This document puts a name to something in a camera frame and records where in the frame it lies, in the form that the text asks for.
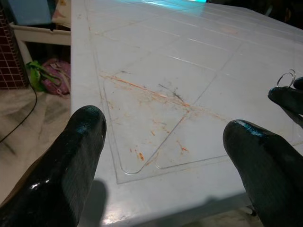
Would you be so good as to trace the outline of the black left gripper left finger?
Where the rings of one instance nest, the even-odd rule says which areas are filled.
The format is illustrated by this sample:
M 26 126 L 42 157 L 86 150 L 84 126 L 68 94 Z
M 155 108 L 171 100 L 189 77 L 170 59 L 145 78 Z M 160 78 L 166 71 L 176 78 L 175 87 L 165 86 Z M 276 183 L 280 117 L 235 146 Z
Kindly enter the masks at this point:
M 99 108 L 78 109 L 0 205 L 0 227 L 77 227 L 106 131 Z

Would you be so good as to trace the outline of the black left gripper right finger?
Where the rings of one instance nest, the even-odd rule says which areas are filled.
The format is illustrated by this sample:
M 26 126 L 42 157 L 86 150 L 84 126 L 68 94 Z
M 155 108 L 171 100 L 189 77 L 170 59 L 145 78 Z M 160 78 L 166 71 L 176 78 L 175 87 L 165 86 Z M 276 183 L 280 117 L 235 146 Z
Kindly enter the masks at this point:
M 223 145 L 263 226 L 303 227 L 303 156 L 244 120 L 226 125 Z

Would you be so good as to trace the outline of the pink bag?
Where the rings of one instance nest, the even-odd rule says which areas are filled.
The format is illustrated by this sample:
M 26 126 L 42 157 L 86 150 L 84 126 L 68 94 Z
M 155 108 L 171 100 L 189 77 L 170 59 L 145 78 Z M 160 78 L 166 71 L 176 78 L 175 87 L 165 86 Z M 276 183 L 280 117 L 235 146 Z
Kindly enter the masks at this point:
M 41 81 L 52 95 L 65 96 L 71 91 L 71 66 L 68 62 L 52 58 L 42 64 L 45 69 Z

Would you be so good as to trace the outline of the green plastic bag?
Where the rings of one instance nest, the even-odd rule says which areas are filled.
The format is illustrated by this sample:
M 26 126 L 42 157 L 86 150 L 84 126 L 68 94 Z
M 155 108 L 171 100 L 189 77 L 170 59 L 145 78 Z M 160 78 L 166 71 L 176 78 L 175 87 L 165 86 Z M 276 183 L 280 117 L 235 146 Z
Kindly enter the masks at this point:
M 62 84 L 61 79 L 58 76 L 53 75 L 45 67 L 39 64 L 38 61 L 32 61 L 26 64 L 26 67 L 29 69 L 29 82 L 31 87 L 39 92 L 46 92 L 47 88 L 42 83 L 43 80 L 47 79 L 51 84 L 55 86 L 60 86 Z

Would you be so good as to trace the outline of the dark red tiled panel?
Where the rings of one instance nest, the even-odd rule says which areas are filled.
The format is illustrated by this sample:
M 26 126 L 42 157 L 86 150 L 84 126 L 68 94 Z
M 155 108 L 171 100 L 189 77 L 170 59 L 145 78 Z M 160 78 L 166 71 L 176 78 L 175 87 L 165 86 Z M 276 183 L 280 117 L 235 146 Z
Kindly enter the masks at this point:
M 28 79 L 18 43 L 0 0 L 0 89 L 24 89 Z

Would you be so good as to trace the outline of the white plastic chair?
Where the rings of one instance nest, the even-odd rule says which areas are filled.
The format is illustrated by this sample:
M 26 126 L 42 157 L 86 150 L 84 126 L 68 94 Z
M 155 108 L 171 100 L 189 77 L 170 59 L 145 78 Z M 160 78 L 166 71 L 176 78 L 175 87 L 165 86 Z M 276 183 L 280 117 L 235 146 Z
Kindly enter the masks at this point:
M 47 28 L 18 26 L 13 22 L 9 25 L 14 32 L 25 65 L 32 61 L 32 57 L 26 45 L 28 42 L 66 46 L 71 45 L 71 31 L 57 29 L 52 31 Z

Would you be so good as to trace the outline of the floral patterned cloth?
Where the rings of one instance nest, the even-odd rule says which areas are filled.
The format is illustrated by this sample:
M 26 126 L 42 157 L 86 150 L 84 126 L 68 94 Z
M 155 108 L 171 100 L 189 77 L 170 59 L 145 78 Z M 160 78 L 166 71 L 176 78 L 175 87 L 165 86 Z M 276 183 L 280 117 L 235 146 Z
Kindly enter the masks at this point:
M 66 27 L 71 26 L 71 0 L 56 0 L 52 22 Z

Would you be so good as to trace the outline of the blue box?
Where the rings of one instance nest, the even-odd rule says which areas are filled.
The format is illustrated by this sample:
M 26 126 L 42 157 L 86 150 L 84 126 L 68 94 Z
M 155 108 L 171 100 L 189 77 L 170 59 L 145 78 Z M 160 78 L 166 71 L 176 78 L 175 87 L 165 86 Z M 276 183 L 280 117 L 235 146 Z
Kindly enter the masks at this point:
M 14 23 L 20 26 L 45 25 L 52 22 L 56 0 L 7 0 Z

